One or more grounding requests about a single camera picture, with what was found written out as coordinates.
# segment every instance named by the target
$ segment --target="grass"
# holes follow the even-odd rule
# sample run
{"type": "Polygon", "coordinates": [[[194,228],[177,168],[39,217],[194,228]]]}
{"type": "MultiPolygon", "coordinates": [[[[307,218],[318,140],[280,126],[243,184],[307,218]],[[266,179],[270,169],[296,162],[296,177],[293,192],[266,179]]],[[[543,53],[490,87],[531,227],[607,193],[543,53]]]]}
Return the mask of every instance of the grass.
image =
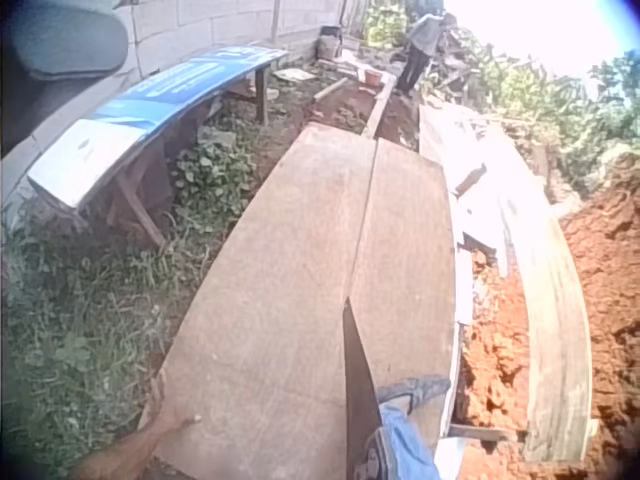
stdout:
{"type": "Polygon", "coordinates": [[[162,251],[38,222],[6,239],[3,444],[49,478],[135,428],[158,360],[255,190],[255,127],[220,122],[235,127],[237,145],[180,155],[162,251]]]}

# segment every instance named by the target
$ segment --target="blue sign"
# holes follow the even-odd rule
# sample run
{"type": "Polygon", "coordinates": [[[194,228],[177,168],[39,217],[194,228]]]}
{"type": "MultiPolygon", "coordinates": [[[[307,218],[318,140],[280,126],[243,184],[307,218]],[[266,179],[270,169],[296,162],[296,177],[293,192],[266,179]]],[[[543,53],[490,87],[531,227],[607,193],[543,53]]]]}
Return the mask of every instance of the blue sign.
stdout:
{"type": "Polygon", "coordinates": [[[216,89],[285,54],[262,47],[226,47],[205,53],[135,85],[89,118],[141,128],[150,134],[216,89]]]}

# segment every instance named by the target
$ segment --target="dark pants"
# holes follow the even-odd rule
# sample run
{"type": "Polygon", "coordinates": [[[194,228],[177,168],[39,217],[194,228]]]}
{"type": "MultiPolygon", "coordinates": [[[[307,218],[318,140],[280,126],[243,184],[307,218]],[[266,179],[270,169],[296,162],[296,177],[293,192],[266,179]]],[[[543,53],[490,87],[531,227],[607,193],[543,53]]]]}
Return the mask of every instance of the dark pants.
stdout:
{"type": "Polygon", "coordinates": [[[409,60],[402,71],[402,75],[398,79],[398,90],[409,93],[420,78],[424,69],[431,62],[431,57],[417,49],[413,45],[409,47],[409,60]]]}

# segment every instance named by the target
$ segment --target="excavated soil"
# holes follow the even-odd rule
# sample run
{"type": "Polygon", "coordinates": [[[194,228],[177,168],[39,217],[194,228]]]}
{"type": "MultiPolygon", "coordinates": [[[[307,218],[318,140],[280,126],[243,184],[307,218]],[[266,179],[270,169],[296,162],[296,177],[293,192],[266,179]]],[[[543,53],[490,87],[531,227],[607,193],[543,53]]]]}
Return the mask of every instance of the excavated soil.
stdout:
{"type": "MultiPolygon", "coordinates": [[[[592,418],[599,428],[582,464],[528,465],[515,445],[467,449],[461,479],[614,478],[640,434],[640,161],[629,155],[582,210],[560,221],[582,282],[589,317],[592,418]]],[[[520,429],[526,424],[527,316],[512,262],[500,279],[475,257],[475,321],[464,350],[459,420],[520,429]]]]}

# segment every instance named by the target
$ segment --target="person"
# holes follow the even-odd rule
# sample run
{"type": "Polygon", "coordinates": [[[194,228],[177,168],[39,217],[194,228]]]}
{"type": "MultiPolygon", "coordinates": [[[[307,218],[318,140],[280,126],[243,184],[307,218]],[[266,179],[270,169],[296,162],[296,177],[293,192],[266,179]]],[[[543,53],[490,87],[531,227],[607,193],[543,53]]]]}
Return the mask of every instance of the person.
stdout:
{"type": "Polygon", "coordinates": [[[399,480],[440,480],[433,456],[409,415],[429,400],[444,395],[450,387],[449,378],[427,375],[376,390],[382,425],[391,439],[399,480]]]}
{"type": "Polygon", "coordinates": [[[456,23],[456,18],[450,13],[444,16],[427,13],[414,24],[407,35],[409,58],[396,85],[399,92],[409,94],[431,63],[442,32],[456,23]]]}

